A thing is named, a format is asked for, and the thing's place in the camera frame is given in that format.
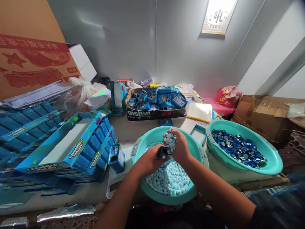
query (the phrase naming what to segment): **clear plastic bag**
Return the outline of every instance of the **clear plastic bag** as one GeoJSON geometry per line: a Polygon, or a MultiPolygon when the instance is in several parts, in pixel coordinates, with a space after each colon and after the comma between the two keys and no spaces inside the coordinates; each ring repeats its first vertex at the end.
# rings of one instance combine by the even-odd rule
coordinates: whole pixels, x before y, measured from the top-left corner
{"type": "Polygon", "coordinates": [[[305,102],[304,103],[286,103],[289,106],[287,118],[305,117],[305,102]]]}
{"type": "Polygon", "coordinates": [[[225,107],[235,107],[241,97],[242,92],[236,86],[227,86],[219,91],[213,101],[225,107]]]}
{"type": "Polygon", "coordinates": [[[185,93],[192,93],[194,85],[192,85],[192,84],[177,84],[177,85],[175,85],[175,87],[178,87],[179,91],[182,94],[185,94],[185,93]]]}
{"type": "Polygon", "coordinates": [[[84,77],[69,77],[69,84],[73,86],[71,89],[63,93],[53,104],[53,107],[58,111],[65,111],[64,119],[69,119],[77,112],[89,112],[93,108],[84,104],[103,84],[91,84],[84,77]]]}
{"type": "Polygon", "coordinates": [[[141,85],[135,83],[135,82],[132,82],[132,81],[127,81],[127,86],[130,87],[130,89],[135,89],[135,88],[143,88],[141,85]]]}

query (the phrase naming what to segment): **red printed cardboard box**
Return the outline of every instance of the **red printed cardboard box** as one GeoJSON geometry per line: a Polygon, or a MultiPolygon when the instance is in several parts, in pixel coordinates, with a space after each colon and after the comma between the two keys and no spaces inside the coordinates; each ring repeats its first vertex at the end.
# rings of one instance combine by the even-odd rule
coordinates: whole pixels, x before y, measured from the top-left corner
{"type": "Polygon", "coordinates": [[[46,0],[1,1],[0,20],[0,100],[80,76],[46,0]]]}

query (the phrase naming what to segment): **red star print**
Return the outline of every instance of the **red star print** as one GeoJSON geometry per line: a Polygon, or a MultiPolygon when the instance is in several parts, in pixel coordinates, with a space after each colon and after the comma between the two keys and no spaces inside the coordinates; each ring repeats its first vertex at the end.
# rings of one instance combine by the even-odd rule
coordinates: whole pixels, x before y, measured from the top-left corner
{"type": "Polygon", "coordinates": [[[7,71],[8,71],[8,70],[6,70],[6,69],[4,69],[4,68],[0,67],[0,72],[5,73],[5,72],[7,72],[7,71]]]}
{"type": "Polygon", "coordinates": [[[6,58],[7,58],[7,63],[8,64],[16,64],[19,67],[23,68],[22,64],[26,63],[25,60],[22,60],[19,58],[19,56],[16,53],[13,53],[13,55],[9,55],[6,53],[2,53],[6,58]]]}

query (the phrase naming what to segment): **framed calligraphy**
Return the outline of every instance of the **framed calligraphy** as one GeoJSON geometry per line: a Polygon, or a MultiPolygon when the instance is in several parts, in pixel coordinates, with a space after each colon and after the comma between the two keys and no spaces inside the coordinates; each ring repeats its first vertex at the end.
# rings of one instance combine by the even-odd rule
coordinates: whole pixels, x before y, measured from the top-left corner
{"type": "Polygon", "coordinates": [[[209,0],[201,33],[225,35],[238,0],[209,0]]]}

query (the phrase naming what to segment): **teal plastic basin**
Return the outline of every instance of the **teal plastic basin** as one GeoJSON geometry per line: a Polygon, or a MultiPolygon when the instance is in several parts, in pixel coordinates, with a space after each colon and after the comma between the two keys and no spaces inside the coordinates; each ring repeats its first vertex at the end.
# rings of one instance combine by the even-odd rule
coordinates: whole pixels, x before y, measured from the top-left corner
{"type": "Polygon", "coordinates": [[[263,175],[275,175],[282,171],[283,162],[279,156],[278,151],[271,145],[265,138],[259,134],[253,132],[252,130],[244,127],[240,124],[226,121],[226,120],[215,120],[209,124],[207,128],[207,145],[213,155],[225,164],[227,167],[237,170],[237,171],[252,171],[255,173],[263,175]],[[223,151],[220,146],[214,141],[211,133],[213,129],[225,130],[228,134],[241,135],[244,140],[251,139],[253,143],[257,146],[257,150],[262,153],[262,155],[267,158],[267,165],[260,169],[255,169],[238,162],[231,156],[229,156],[225,151],[223,151]]]}
{"type": "MultiPolygon", "coordinates": [[[[157,127],[140,137],[136,141],[131,152],[132,164],[134,165],[136,163],[136,161],[143,155],[145,149],[151,143],[161,142],[163,140],[163,135],[169,129],[170,127],[168,126],[157,127]]],[[[181,129],[179,130],[185,135],[191,154],[206,167],[210,168],[204,149],[187,132],[181,129]]],[[[189,184],[188,189],[184,193],[175,196],[165,196],[155,192],[146,184],[144,180],[141,182],[141,188],[151,199],[165,205],[184,204],[192,200],[197,195],[197,190],[192,182],[189,184]]]]}

